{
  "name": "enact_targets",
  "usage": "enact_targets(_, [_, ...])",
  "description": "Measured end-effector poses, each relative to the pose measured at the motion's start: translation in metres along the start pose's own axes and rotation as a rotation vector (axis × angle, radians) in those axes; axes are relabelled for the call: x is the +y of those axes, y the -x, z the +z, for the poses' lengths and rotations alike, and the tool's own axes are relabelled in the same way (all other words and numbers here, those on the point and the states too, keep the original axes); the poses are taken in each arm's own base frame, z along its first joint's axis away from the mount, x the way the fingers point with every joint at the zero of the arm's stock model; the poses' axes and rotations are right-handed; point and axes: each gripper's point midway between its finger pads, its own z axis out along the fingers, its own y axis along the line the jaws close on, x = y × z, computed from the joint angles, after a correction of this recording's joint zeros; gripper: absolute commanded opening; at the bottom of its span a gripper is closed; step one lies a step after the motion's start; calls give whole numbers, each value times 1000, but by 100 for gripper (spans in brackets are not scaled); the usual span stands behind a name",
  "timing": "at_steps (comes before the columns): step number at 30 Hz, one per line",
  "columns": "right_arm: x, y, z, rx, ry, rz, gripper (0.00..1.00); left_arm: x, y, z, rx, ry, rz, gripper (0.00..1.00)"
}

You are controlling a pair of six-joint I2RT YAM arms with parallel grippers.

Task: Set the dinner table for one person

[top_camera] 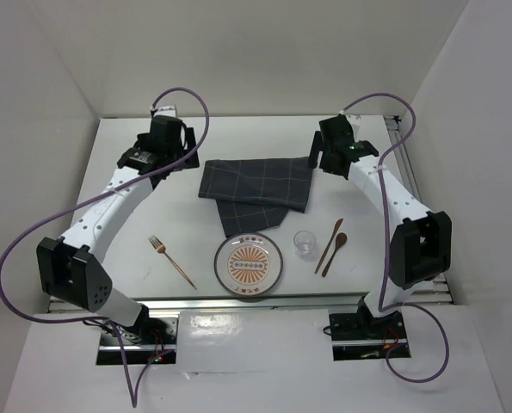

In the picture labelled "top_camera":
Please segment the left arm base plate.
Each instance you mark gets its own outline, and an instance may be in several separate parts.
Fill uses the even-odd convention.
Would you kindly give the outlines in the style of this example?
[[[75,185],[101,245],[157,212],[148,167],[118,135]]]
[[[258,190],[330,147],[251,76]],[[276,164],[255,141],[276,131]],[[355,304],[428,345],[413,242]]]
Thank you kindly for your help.
[[[138,338],[123,328],[118,327],[124,344],[126,362],[129,365],[145,365],[153,361],[157,365],[169,365],[176,363],[176,340],[179,326],[177,313],[165,314],[161,317],[166,326],[165,332],[157,332],[152,329],[148,333],[148,339]],[[119,340],[109,324],[105,324],[100,334],[97,349],[97,366],[118,366],[122,364]]]

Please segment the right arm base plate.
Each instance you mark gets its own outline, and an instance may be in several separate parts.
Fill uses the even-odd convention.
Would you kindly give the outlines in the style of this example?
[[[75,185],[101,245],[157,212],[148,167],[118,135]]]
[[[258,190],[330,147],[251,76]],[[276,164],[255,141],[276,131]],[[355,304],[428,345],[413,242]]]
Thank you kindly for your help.
[[[400,312],[387,316],[383,322],[364,327],[355,313],[332,313],[323,333],[332,341],[334,361],[366,361],[391,358],[410,358],[404,320]]]

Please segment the orange patterned dinner plate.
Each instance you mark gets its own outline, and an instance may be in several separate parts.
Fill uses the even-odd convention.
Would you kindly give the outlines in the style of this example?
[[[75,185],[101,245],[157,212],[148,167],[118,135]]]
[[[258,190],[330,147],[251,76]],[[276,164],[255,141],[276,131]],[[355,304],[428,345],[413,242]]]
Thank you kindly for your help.
[[[284,260],[278,245],[261,233],[227,238],[217,249],[213,270],[229,293],[256,297],[269,293],[281,280]]]

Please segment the wooden spoon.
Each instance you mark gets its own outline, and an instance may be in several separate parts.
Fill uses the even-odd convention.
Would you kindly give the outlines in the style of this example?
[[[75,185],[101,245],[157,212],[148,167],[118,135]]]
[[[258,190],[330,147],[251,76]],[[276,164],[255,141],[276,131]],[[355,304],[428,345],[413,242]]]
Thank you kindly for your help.
[[[340,250],[345,245],[345,243],[347,241],[348,241],[348,236],[346,233],[340,232],[339,234],[336,235],[334,250],[333,250],[332,255],[330,256],[330,259],[326,263],[324,270],[321,274],[321,276],[323,278],[329,273],[331,264],[333,263],[336,253],[338,252],[338,250]]]

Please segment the clear drinking glass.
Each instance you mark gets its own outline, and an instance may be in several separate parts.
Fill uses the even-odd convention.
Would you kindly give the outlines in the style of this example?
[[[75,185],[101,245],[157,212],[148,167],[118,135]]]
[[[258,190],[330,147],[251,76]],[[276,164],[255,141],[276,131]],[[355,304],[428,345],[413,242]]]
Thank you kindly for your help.
[[[316,244],[316,238],[310,231],[298,231],[293,237],[294,252],[304,260],[313,259]]]

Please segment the dark grey checked cloth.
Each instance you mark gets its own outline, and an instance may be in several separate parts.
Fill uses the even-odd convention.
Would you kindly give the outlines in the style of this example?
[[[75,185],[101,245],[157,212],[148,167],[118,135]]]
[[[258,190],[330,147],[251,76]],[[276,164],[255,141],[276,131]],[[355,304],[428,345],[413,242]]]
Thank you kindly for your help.
[[[199,196],[216,201],[226,237],[264,231],[305,212],[312,172],[308,157],[208,160]]]

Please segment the wooden knife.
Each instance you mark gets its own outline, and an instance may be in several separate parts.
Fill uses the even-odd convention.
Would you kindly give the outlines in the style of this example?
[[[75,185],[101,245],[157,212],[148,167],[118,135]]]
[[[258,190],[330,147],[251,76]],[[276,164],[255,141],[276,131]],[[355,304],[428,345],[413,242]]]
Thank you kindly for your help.
[[[341,219],[337,220],[337,222],[335,223],[333,231],[332,231],[332,233],[330,235],[330,239],[329,239],[328,243],[326,244],[326,247],[324,248],[324,252],[322,253],[322,255],[321,255],[321,257],[320,257],[320,259],[318,261],[318,265],[317,265],[317,267],[316,267],[316,269],[314,271],[314,274],[317,274],[318,270],[323,265],[324,258],[327,256],[328,251],[330,249],[330,246],[331,246],[332,242],[334,241],[334,239],[336,237],[336,234],[337,234],[338,230],[340,229],[343,221],[344,221],[344,218],[341,218]]]

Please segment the copper fork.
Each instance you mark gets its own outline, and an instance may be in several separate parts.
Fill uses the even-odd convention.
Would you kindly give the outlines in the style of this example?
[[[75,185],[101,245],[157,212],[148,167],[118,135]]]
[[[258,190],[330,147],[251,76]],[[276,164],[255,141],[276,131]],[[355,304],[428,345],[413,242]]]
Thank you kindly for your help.
[[[166,246],[155,236],[151,235],[148,238],[153,249],[160,255],[164,255],[171,265],[178,271],[178,273],[182,276],[182,278],[194,289],[197,290],[196,285],[192,282],[192,280],[187,276],[187,274],[183,271],[183,269],[177,264],[176,261],[168,254]]]

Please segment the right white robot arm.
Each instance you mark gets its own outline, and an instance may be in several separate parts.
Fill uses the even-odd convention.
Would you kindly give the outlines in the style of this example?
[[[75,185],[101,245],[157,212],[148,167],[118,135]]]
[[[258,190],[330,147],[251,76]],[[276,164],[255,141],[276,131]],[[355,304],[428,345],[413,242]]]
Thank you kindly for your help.
[[[371,143],[355,140],[344,115],[319,122],[309,167],[345,178],[385,215],[386,277],[360,300],[355,318],[360,334],[377,336],[417,286],[450,268],[452,221],[446,213],[434,213],[414,198],[379,161],[379,152]]]

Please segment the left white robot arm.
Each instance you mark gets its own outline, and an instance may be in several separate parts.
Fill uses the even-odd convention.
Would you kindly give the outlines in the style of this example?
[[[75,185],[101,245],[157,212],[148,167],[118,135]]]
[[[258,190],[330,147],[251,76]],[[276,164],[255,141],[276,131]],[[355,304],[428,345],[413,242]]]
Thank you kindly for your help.
[[[196,145],[194,130],[176,114],[176,107],[159,109],[150,129],[138,135],[133,147],[120,157],[104,190],[94,203],[59,238],[45,237],[36,249],[42,290],[119,325],[131,343],[153,343],[167,325],[150,317],[145,305],[114,288],[102,266],[109,246],[121,227],[157,185],[167,177],[154,172],[185,156]]]

